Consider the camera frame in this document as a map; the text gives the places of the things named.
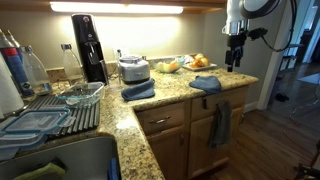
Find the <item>kitchen sink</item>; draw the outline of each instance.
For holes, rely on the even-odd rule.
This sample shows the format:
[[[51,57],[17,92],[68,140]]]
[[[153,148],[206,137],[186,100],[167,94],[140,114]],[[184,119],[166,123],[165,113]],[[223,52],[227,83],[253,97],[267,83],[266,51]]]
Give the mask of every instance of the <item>kitchen sink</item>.
[[[27,172],[35,172],[50,162],[58,162],[55,164],[65,169],[62,179],[110,179],[110,174],[113,174],[111,179],[121,179],[117,144],[109,136],[72,142],[2,162],[0,179],[11,180]],[[60,178],[46,174],[37,179]]]

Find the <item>plastic bottle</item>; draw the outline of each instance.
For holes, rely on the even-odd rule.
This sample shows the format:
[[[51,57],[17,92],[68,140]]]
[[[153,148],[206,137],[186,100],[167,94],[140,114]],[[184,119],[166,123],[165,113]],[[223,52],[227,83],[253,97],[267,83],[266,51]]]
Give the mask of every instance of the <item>plastic bottle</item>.
[[[23,69],[17,49],[0,29],[0,51],[23,98],[34,97],[35,93]]]
[[[21,46],[23,55],[23,68],[29,82],[37,95],[46,95],[52,92],[48,74],[39,60],[33,53],[31,46]]]
[[[72,52],[71,44],[61,44],[63,50],[63,67],[70,85],[84,83],[84,75],[81,63]]]
[[[10,30],[7,29],[6,32],[4,32],[4,34],[6,35],[7,39],[14,45],[14,47],[17,49],[19,57],[22,60],[22,53],[20,50],[20,43],[18,43],[18,41],[13,37],[13,35],[11,34]]]

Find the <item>hanging towel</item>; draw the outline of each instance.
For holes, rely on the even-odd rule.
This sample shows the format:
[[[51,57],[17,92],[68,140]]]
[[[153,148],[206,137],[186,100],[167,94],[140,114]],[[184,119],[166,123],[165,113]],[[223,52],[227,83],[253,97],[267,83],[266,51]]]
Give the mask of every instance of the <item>hanging towel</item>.
[[[211,125],[209,147],[219,147],[230,141],[232,106],[229,101],[217,104],[217,114]]]
[[[129,87],[121,91],[123,99],[133,101],[153,97],[154,93],[154,80],[150,79],[144,83]]]
[[[204,90],[208,94],[221,92],[221,84],[215,76],[196,76],[196,79],[189,83],[189,86]]]

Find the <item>kitchen counter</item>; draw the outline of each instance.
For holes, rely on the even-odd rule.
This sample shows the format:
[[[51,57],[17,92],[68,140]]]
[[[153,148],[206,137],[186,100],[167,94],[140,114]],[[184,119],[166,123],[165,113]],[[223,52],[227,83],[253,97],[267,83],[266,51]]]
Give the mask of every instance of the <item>kitchen counter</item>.
[[[155,80],[154,97],[127,102],[121,97],[120,91],[112,92],[106,87],[105,96],[100,101],[100,125],[96,131],[54,140],[45,146],[53,147],[96,135],[111,135],[117,141],[122,179],[164,179],[135,111],[203,96],[206,93],[189,87],[189,82],[196,76],[208,75],[214,75],[219,79],[223,91],[258,81],[255,77],[236,72],[229,73],[224,69],[202,72],[180,69],[173,74],[151,70],[151,78]]]

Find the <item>hardwood floor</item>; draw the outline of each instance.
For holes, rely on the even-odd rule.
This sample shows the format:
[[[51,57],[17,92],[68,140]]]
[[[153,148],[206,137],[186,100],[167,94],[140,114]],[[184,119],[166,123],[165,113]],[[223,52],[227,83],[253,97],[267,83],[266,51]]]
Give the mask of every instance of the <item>hardwood floor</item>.
[[[296,107],[315,100],[317,86],[296,79],[319,71],[320,64],[315,64],[301,65],[287,73],[279,91],[290,100],[274,101],[265,111],[245,113],[231,143],[228,165],[197,179],[293,179],[298,163],[310,165],[320,139],[320,102],[298,109],[292,119],[289,115]]]

